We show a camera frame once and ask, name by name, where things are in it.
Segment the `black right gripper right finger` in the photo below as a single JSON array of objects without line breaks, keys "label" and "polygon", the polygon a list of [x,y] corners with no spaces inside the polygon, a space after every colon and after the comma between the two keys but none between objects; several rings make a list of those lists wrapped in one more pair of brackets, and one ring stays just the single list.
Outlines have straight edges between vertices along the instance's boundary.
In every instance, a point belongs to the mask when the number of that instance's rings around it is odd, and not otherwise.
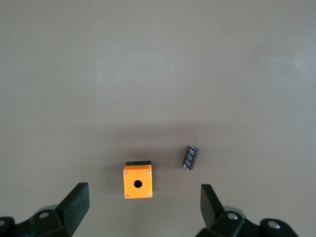
[{"label": "black right gripper right finger", "polygon": [[198,237],[237,237],[245,223],[242,211],[224,207],[210,184],[201,185],[200,210],[205,228]]}]

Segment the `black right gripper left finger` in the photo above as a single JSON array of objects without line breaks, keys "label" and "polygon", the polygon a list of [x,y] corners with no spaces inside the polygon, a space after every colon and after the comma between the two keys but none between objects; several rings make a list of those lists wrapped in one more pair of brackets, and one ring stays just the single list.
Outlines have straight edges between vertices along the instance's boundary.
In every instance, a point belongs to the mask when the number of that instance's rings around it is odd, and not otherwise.
[{"label": "black right gripper left finger", "polygon": [[54,208],[37,212],[30,220],[35,237],[71,237],[89,210],[89,186],[78,183]]}]

